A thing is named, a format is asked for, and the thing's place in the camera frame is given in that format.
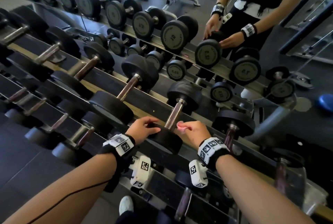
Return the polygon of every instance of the hand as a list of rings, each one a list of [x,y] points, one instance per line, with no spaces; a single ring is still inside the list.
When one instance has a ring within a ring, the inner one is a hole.
[[[215,31],[218,31],[218,25],[219,25],[219,14],[214,14],[210,17],[209,21],[206,24],[205,33],[203,35],[203,39],[207,39],[209,36],[211,36],[211,29],[214,28]]]
[[[223,49],[234,48],[241,45],[244,42],[244,35],[242,32],[237,32],[227,39],[220,42]]]
[[[201,121],[179,122],[178,125],[180,127],[188,127],[185,129],[185,134],[196,149],[199,149],[199,145],[204,140],[211,137],[206,125]]]
[[[126,131],[126,134],[133,137],[136,144],[140,144],[148,137],[148,135],[155,134],[161,131],[161,129],[158,127],[146,128],[148,123],[158,121],[158,119],[151,116],[137,119]]]

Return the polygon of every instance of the gym floor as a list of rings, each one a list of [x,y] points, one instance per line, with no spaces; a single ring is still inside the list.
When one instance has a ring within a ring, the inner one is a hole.
[[[144,9],[151,5],[163,7],[165,1],[149,0],[142,2],[142,5]],[[188,14],[199,21],[199,32],[192,41],[194,44],[198,44],[202,40],[205,24],[210,17],[211,8],[215,1],[199,0],[201,7],[195,7],[192,3],[184,0],[169,8],[177,16]],[[65,26],[53,16],[46,14],[45,17],[49,25]],[[85,27],[90,32],[106,30],[87,20],[85,20]],[[303,59],[290,58],[278,53],[278,49],[294,34],[294,30],[284,29],[280,26],[273,30],[261,50],[260,63],[264,71],[280,64],[288,66],[290,70],[297,70],[305,62]],[[329,50],[327,49],[327,52],[321,56],[329,58]],[[301,72],[313,79],[314,89],[298,90],[297,96],[306,97],[314,104],[320,95],[331,92],[333,85],[330,65],[310,62]],[[24,134],[26,131],[27,129],[23,127],[7,122],[6,117],[0,115],[0,222],[3,222],[40,190],[72,169],[53,157],[49,151],[25,142]],[[271,144],[271,140],[281,142],[285,140],[286,134],[291,134],[309,143],[333,150],[332,131],[332,118],[313,107],[305,113],[296,111],[291,113],[269,134],[269,137],[260,143]],[[118,216],[119,201],[126,193],[125,189],[118,189],[112,195],[103,195],[83,223],[114,223]]]

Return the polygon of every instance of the black pants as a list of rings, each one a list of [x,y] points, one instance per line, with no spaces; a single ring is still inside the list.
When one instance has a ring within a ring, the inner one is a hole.
[[[259,21],[259,19],[246,14],[235,7],[230,10],[230,13],[232,14],[232,17],[220,27],[220,30],[223,31],[227,37],[230,37],[232,34],[239,32],[240,29],[245,25],[249,23],[255,24],[257,21]],[[273,28],[270,28],[260,34],[249,37],[238,47],[224,49],[222,57],[226,58],[230,51],[232,51],[230,55],[230,60],[232,60],[234,53],[241,47],[250,47],[261,50],[267,37],[272,32],[272,29]]]
[[[140,222],[134,212],[125,211],[118,217],[115,224],[140,224]]]

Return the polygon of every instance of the pink object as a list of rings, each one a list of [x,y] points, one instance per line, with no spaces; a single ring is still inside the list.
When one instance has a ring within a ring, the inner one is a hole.
[[[192,130],[192,128],[191,127],[180,127],[178,124],[179,123],[184,123],[183,121],[179,121],[179,122],[177,122],[177,129],[178,129],[178,131],[180,132],[180,133],[182,133],[182,134],[185,134],[185,129],[189,129],[189,130]]]

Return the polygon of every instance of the white sneaker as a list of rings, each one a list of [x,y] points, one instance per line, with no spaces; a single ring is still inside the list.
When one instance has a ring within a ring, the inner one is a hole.
[[[133,200],[130,196],[125,196],[122,198],[119,204],[119,215],[125,211],[134,211]]]

